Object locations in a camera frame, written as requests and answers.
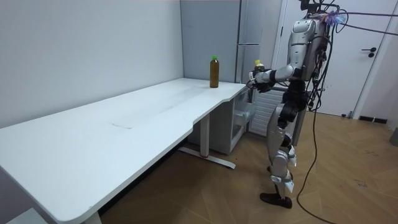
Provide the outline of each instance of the desk surface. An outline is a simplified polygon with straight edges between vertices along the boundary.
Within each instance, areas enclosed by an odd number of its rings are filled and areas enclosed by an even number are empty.
[[[245,86],[181,78],[0,129],[0,167],[59,223],[81,223]]]

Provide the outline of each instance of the brown liquid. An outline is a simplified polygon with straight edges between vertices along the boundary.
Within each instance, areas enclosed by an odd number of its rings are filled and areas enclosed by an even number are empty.
[[[218,72],[220,70],[220,63],[219,61],[212,60],[210,62],[210,88],[218,88]]]

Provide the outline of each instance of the refrigerator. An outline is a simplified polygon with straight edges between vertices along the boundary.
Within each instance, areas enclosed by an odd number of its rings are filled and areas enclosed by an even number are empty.
[[[220,81],[247,83],[259,59],[265,0],[181,1],[184,77],[210,79],[210,61],[220,61]],[[254,116],[247,93],[210,114],[210,149],[230,154]],[[198,144],[200,124],[188,141]]]
[[[217,55],[221,82],[246,83],[260,55],[264,1],[181,1],[185,78],[208,80]]]

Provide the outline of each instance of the doorframe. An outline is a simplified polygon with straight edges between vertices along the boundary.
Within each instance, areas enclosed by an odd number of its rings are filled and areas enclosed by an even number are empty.
[[[272,57],[271,69],[277,69],[276,63],[277,63],[278,54],[279,54],[280,39],[282,37],[281,32],[282,32],[282,28],[283,28],[283,25],[285,22],[287,1],[288,0],[282,0],[282,7],[280,8],[277,37],[275,40],[275,48],[274,48],[274,54]],[[394,9],[394,14],[398,14],[398,0],[397,0],[395,9]],[[393,21],[392,17],[391,17],[386,31],[391,29],[391,27],[395,28],[397,26],[398,26],[398,19],[396,21]],[[362,92],[359,95],[358,101],[354,107],[354,110],[353,110],[354,112],[353,112],[353,116],[352,116],[352,118],[354,118],[354,119],[358,119],[360,116],[360,113],[365,105],[366,98],[368,97],[369,92],[371,90],[373,81],[375,80],[377,74],[379,73],[379,69],[381,68],[381,62],[386,54],[388,45],[390,44],[390,42],[393,38],[394,37],[391,35],[387,35],[387,34],[383,35],[383,38],[382,38],[380,46],[379,46],[379,51],[376,54],[376,58],[373,61],[373,64],[369,71],[368,77],[366,78],[365,84],[363,86]]]
[[[396,7],[394,9],[394,14],[398,14],[398,1],[396,3]],[[393,20],[393,17],[391,17],[386,31],[388,32],[390,29],[395,29],[397,26],[398,26],[398,19]],[[381,63],[382,63],[384,56],[387,52],[388,46],[394,38],[397,38],[397,37],[394,37],[394,36],[388,35],[388,34],[384,34],[383,38],[381,39],[379,51],[376,54],[376,58],[373,61],[372,67],[369,71],[368,77],[366,78],[362,92],[359,95],[358,102],[355,105],[354,113],[353,113],[354,119],[359,119],[359,117],[361,116],[362,109],[363,109],[366,99],[368,98],[368,95],[371,91],[373,82],[375,81],[375,79],[379,73],[379,70],[381,68]]]

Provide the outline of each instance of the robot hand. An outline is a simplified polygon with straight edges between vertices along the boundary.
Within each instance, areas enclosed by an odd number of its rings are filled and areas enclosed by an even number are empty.
[[[255,71],[249,73],[250,80],[246,83],[246,86],[251,89],[257,89],[259,93],[265,93],[271,90],[271,88],[275,85],[272,82],[264,82],[262,77],[266,72],[270,70],[266,70],[264,72],[257,72]]]

